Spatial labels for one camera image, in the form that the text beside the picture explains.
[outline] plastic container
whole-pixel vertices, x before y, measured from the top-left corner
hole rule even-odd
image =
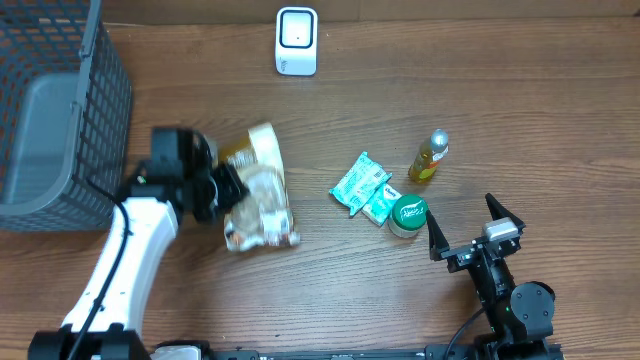
[[[124,168],[131,83],[100,21],[100,1],[0,7],[0,228],[110,224]]]
[[[404,195],[391,210],[389,229],[396,236],[410,238],[416,236],[427,222],[429,206],[418,195]]]

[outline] teal snack packet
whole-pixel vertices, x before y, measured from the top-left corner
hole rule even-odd
[[[382,226],[384,222],[387,221],[389,214],[391,214],[393,205],[401,197],[402,194],[392,188],[391,185],[384,184],[380,186],[369,201],[367,201],[362,208],[362,213],[378,226]]]
[[[365,151],[338,185],[329,190],[329,194],[349,208],[349,216],[354,216],[391,175],[387,174],[380,164],[369,159]]]

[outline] bottle cap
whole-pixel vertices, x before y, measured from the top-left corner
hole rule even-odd
[[[427,222],[429,206],[418,195],[404,195],[396,201],[391,211],[391,219],[399,228],[415,231]]]
[[[449,145],[449,135],[442,130],[436,129],[436,131],[431,134],[431,150],[434,152],[442,152]]]

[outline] bottle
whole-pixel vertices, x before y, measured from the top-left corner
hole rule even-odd
[[[444,130],[437,129],[430,139],[420,145],[416,160],[409,168],[409,178],[418,184],[429,181],[448,151],[449,135]]]

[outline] wood grain surface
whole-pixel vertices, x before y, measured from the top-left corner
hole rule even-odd
[[[327,191],[362,151],[421,194],[452,245],[490,219],[492,192],[526,223],[516,282],[557,294],[567,359],[638,359],[640,21],[323,23],[318,73],[282,77],[273,25],[119,28],[130,73],[129,156],[153,126],[220,143],[270,121],[302,244],[230,254],[192,221],[168,250],[144,341],[208,339],[259,351],[443,343],[479,307],[466,273],[429,261],[427,234],[349,218]],[[406,171],[435,128],[450,152],[427,186]],[[101,233],[0,234],[0,359],[57,329],[91,275]],[[466,336],[486,332],[479,321]]]
[[[272,23],[284,6],[310,6],[320,21],[632,16],[640,0],[104,0],[107,22]]]

